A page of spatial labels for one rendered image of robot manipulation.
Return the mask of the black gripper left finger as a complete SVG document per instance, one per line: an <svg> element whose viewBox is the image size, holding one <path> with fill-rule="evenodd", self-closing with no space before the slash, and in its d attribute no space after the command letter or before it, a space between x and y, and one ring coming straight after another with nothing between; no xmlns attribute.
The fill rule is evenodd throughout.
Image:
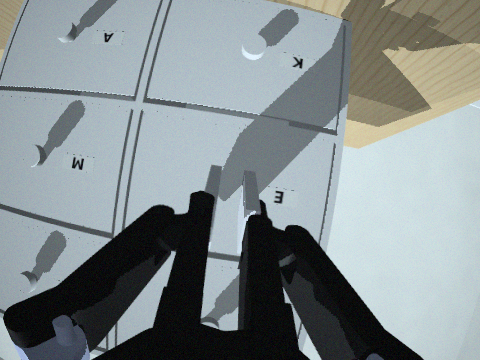
<svg viewBox="0 0 480 360"><path fill-rule="evenodd" d="M10 306L3 320L21 360L90 360L171 251L142 360L197 360L221 172L211 165L205 191L190 194L187 213L151 207L59 285Z"/></svg>

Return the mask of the white chest of drawers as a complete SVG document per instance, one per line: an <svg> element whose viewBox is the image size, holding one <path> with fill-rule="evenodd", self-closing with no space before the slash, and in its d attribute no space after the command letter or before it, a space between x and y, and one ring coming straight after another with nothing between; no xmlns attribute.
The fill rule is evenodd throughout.
<svg viewBox="0 0 480 360"><path fill-rule="evenodd" d="M146 56L136 102L125 101L108 98L66 95L66 94L54 94L54 93L40 93L40 92L25 92L25 91L11 91L0 86L0 96L3 97L18 97L18 98L32 98L32 99L44 99L55 101L66 101L76 103L86 103L104 106L113 106L121 108L129 108L133 110L129 136L126 146L117 212L115 221L115 230L113 233L90 229L84 226L66 223L60 220L36 215L27 211L16 209L10 206L0 204L0 215L20 221L29 225L33 225L39 228L50 230L53 232L61 233L64 235L76 237L79 239L100 243L106 245L110 240L117 236L122 230L125 229L128 198L130 191L130 184L133 172L134 159L136 154L137 142L143 117L143 112L152 111L159 113L167 113L174 115L181 115L187 117L201 118L219 122L226 122L232 124L238 124L243 126L255 127L260 129L272 130L282 133L288 133L328 142L333 142L333 154L329 176L329 183L327 189L327 196L323 214L323 220L321 225L321 231L318 244L327 252L329 236L332 226L337 189L340 176L340 168L342 161L347 106L348 106L348 94L349 94L349 81L350 81L350 65L351 65L351 43L352 43L352 22L346 21L340 18L329 16L326 14L289 6L285 4L275 3L265 0L233 0L252 4L258 4L283 10L288 10L296 13L301 13L320 19L328 20L338 24L344 25L343 27L343 48L342 48L342 65L341 65L341 79L340 79L340 91L338 102L338 113L336 130L329 133L321 133L317 131L281 125L271 122L265 122L260 120L254 120L249 118L206 112L200 110L165 106L152 104L147 98L147 93L150 85L150 80L159 49L161 37L167 20L167 16L171 7L172 0L163 0L158 18L155 24L151 42L149 45L148 53Z"/></svg>

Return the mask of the grey drawer front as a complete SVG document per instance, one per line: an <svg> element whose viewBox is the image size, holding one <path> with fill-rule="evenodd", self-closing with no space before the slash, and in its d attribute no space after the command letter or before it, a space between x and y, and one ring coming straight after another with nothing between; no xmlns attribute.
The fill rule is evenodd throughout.
<svg viewBox="0 0 480 360"><path fill-rule="evenodd" d="M0 309L57 286L103 246L0 215Z"/></svg>
<svg viewBox="0 0 480 360"><path fill-rule="evenodd" d="M0 86L135 101L162 2L29 0Z"/></svg>
<svg viewBox="0 0 480 360"><path fill-rule="evenodd" d="M273 226L299 225L319 242L333 142L181 115L143 112L125 228L154 205L187 213L211 165L222 166L209 252L237 253L244 170L256 172Z"/></svg>
<svg viewBox="0 0 480 360"><path fill-rule="evenodd" d="M327 134L336 130L343 27L240 1L172 0L147 98Z"/></svg>
<svg viewBox="0 0 480 360"><path fill-rule="evenodd" d="M0 96L0 204L114 232L132 115Z"/></svg>
<svg viewBox="0 0 480 360"><path fill-rule="evenodd" d="M118 320L117 345L153 327L162 290L167 286L173 260L167 259ZM223 331L238 330L239 274L238 269L206 265L200 323ZM285 303L291 303L284 288L283 291ZM301 321L293 305L292 310L298 335Z"/></svg>

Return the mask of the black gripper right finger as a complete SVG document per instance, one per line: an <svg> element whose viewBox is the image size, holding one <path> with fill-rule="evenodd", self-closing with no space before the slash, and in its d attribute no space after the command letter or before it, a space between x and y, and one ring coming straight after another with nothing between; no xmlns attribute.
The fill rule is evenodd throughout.
<svg viewBox="0 0 480 360"><path fill-rule="evenodd" d="M283 288L321 360L424 360L384 329L308 230L273 227L255 172L244 170L242 185L238 330L250 329L250 360L301 360Z"/></svg>

